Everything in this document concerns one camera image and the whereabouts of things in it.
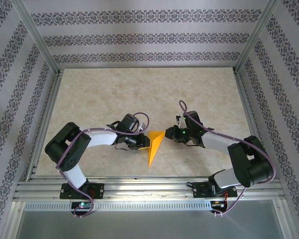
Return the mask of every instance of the marble-patterned floor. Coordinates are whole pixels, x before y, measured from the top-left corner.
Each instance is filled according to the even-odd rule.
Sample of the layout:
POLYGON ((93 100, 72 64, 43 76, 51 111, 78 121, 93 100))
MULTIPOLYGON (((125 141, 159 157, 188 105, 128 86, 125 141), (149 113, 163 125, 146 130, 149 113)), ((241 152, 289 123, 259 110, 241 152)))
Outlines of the marble-patterned floor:
MULTIPOLYGON (((145 112, 148 130, 164 131, 176 123, 180 99, 189 111, 198 112, 205 126, 235 137, 250 135, 231 68, 66 69, 43 148, 70 121, 80 128, 104 127, 127 113, 145 112)), ((167 138, 150 168, 147 149, 114 146, 88 148, 79 165, 87 176, 209 176, 231 167, 227 155, 167 138)), ((44 151, 36 174, 58 175, 44 151)))

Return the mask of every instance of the cable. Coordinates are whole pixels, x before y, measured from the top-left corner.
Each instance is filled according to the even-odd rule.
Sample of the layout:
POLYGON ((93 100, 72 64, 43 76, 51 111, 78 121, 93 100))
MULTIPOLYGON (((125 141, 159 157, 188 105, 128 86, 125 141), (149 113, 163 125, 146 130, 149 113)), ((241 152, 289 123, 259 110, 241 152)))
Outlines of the cable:
MULTIPOLYGON (((225 135, 225 134, 222 134, 222 133, 218 133, 218 132, 214 132, 210 129, 208 129, 207 127, 204 127, 201 123, 199 123, 198 121, 196 121, 194 118, 192 118, 188 112, 187 112, 187 105, 186 103, 183 101, 183 100, 179 100, 179 105, 180 105, 180 108, 183 110, 184 114, 190 118, 193 122, 195 122, 198 126, 200 126, 201 128, 203 128, 204 130, 206 130, 207 132, 210 132, 210 133, 213 133, 213 134, 216 134, 216 135, 219 135, 219 136, 222 136, 224 138, 228 138, 228 139, 232 139, 232 140, 235 140, 235 141, 238 141, 238 142, 241 142, 241 143, 244 143, 252 148, 254 148, 256 151, 258 151, 260 154, 262 154, 267 160, 268 162, 270 163, 271 167, 272 167, 272 176, 265 180, 265 181, 262 181, 262 182, 259 182, 259 184, 263 184, 263 183, 269 183, 271 182, 274 178, 275 178, 275 175, 276 175, 276 169, 275 169, 275 166, 274 166, 274 163, 273 163, 273 160, 268 156, 268 154, 266 154, 263 150, 261 150, 260 148, 258 148, 257 146, 245 141, 245 140, 242 140, 242 139, 239 139, 239 138, 234 138, 234 137, 231 137, 231 136, 228 136, 228 135, 225 135)), ((224 215, 226 213, 228 213, 236 204, 237 202, 239 201, 239 199, 241 198, 241 196, 243 195, 243 193, 245 192, 246 188, 244 188, 241 192, 241 194, 239 195, 239 197, 237 197, 237 199, 235 200, 235 202, 225 211, 225 212, 221 212, 217 209, 213 209, 213 211, 215 212, 218 212, 217 214, 214 213, 214 215, 224 215)))
MULTIPOLYGON (((70 143, 70 145, 67 147, 67 149, 64 151, 63 155, 61 156, 59 162, 56 164, 56 169, 59 170, 60 174, 62 175, 62 177, 65 179, 65 181, 75 190, 77 191, 78 193, 81 193, 82 195, 84 195, 85 197, 87 197, 90 202, 91 202, 91 208, 89 211, 87 211, 85 214, 79 216, 79 218, 83 218, 83 217, 86 217, 87 215, 91 214, 93 209, 94 209, 94 200, 93 198, 91 198, 88 194, 82 192, 80 189, 76 188, 68 179, 67 177, 65 176, 64 172, 61 170, 60 168, 60 165, 61 163, 63 162, 64 158, 66 157, 66 155, 68 154, 68 152, 70 151, 70 149, 72 148, 73 144, 76 142, 76 140, 78 140, 78 138, 83 134, 83 133, 86 133, 86 132, 91 132, 91 131, 109 131, 109 132, 113 132, 113 133, 119 133, 119 134, 124 134, 124 135, 138 135, 140 133, 143 133, 149 126, 149 117, 146 113, 143 113, 143 112, 137 112, 134 114, 135 115, 144 115, 146 116, 147 118, 147 125, 145 126, 145 128, 139 132, 134 132, 134 133, 126 133, 126 132, 120 132, 120 131, 117 131, 117 130, 113 130, 113 129, 109 129, 109 128, 87 128, 87 129, 84 129, 82 130, 81 132, 79 132, 75 138, 72 140, 72 142, 70 143)), ((74 214, 74 217, 77 217, 78 215, 75 214, 76 210, 78 209, 79 207, 76 207, 73 211, 73 214, 74 214)))

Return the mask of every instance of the black bracket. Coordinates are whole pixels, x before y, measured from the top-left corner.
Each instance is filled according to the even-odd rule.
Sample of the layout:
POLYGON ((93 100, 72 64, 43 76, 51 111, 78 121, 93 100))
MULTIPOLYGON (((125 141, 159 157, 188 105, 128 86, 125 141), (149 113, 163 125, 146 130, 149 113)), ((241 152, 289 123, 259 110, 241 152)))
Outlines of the black bracket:
POLYGON ((236 198, 238 196, 237 189, 234 186, 216 189, 210 182, 187 183, 186 186, 192 188, 194 198, 223 198, 225 192, 228 193, 229 198, 236 198))
MULTIPOLYGON (((89 183, 84 192, 93 199, 103 199, 104 183, 89 183)), ((60 199, 87 199, 87 197, 75 191, 69 184, 63 183, 60 199)))

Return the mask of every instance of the orange triangular object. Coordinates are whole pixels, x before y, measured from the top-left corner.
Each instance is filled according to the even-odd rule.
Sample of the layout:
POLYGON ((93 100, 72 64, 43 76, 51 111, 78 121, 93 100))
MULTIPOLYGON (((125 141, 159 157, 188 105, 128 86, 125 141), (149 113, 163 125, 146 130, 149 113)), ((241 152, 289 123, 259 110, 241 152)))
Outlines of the orange triangular object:
POLYGON ((164 131, 149 131, 148 138, 150 139, 150 147, 148 151, 148 167, 154 160, 155 154, 160 146, 161 141, 165 136, 164 131))

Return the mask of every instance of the decorative striped wall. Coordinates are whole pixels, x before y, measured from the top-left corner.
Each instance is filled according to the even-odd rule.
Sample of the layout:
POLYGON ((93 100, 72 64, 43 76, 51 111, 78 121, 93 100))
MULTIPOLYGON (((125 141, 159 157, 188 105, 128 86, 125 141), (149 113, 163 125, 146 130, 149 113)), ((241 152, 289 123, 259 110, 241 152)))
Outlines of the decorative striped wall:
POLYGON ((279 3, 240 77, 299 232, 299 1, 279 3))
POLYGON ((60 68, 234 66, 267 0, 28 0, 60 68))
POLYGON ((0 235, 33 150, 52 79, 13 6, 0 0, 0 235))

